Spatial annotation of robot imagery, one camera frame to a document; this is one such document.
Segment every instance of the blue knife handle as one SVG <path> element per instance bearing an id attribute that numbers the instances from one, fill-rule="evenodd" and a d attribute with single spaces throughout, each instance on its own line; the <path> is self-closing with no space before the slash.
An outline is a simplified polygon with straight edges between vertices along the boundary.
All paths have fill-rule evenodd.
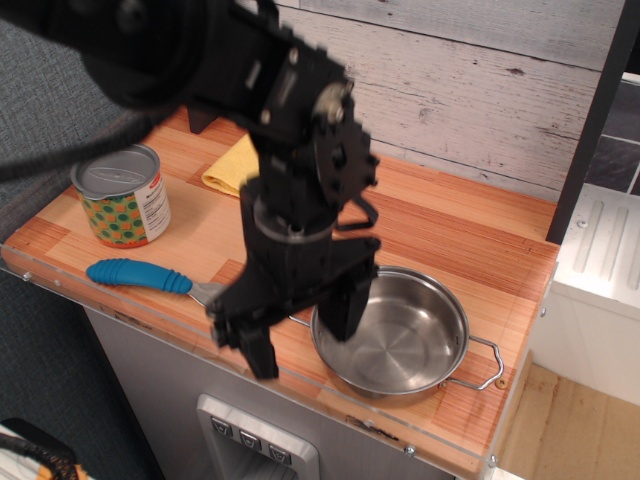
<path id="1" fill-rule="evenodd" d="M 187 293 L 193 282 L 174 270 L 128 258 L 100 260 L 87 268 L 87 276 L 107 285 L 137 285 L 164 292 Z"/>

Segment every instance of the knife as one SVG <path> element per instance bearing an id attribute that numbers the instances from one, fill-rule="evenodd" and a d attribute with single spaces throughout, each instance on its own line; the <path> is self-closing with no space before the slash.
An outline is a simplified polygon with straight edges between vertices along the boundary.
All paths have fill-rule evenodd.
<path id="1" fill-rule="evenodd" d="M 137 285 L 186 294 L 203 306 L 225 288 L 220 283 L 195 283 L 175 270 L 128 258 L 100 260 L 87 268 L 86 273 L 94 282 L 105 285 Z"/>

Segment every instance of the can label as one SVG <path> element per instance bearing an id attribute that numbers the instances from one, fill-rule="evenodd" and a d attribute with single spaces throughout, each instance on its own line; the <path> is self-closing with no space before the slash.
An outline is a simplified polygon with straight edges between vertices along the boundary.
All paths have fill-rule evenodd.
<path id="1" fill-rule="evenodd" d="M 145 245 L 157 238 L 171 221 L 162 176 L 134 193 L 121 197 L 90 200 L 78 192 L 82 207 L 96 236 L 112 247 Z"/>

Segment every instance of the metal pot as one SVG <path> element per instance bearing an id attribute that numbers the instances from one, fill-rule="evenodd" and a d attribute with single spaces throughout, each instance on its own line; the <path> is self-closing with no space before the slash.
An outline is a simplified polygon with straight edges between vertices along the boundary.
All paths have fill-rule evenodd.
<path id="1" fill-rule="evenodd" d="M 339 342 L 313 312 L 311 335 L 318 354 L 358 393 L 372 398 L 406 395 L 444 381 L 484 390 L 502 376 L 498 346 L 469 335 L 456 297 L 440 282 L 402 267 L 380 267 L 356 333 Z M 451 377 L 469 340 L 493 348 L 498 372 L 480 385 Z"/>

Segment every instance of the wooden floor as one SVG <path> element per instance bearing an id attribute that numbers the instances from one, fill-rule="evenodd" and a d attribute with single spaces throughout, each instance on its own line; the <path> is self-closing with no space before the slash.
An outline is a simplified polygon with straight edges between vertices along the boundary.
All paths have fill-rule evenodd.
<path id="1" fill-rule="evenodd" d="M 640 407 L 531 365 L 498 466 L 527 480 L 640 479 Z"/>

